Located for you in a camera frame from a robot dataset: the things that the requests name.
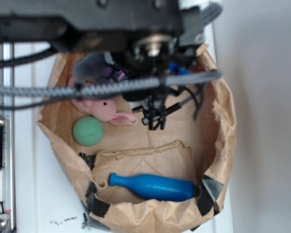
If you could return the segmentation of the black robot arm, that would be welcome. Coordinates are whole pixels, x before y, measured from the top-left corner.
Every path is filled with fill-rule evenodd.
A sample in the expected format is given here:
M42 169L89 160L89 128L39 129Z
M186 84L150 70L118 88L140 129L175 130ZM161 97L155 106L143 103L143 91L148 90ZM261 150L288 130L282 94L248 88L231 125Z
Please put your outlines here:
M109 53L112 65L99 74L80 62L78 78L110 78L123 71L128 81L56 88L0 86L0 95L65 99L101 99L129 92L164 92L172 85L205 83L208 74L170 71L171 63L189 69L195 64L196 37L208 23L199 7L182 10L176 0L0 0L0 43L47 42L32 55L1 60L14 67L56 53L88 53L95 59Z

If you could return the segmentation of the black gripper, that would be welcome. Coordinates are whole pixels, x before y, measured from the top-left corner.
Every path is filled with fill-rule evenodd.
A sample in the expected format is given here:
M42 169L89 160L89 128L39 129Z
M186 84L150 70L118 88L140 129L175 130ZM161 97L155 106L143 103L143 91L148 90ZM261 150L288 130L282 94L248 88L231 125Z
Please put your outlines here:
M167 34L139 38L117 35L106 50L115 68L122 70L128 79L136 80L152 76L166 79L171 74L179 75L181 69L189 70L196 63L198 47L198 44Z

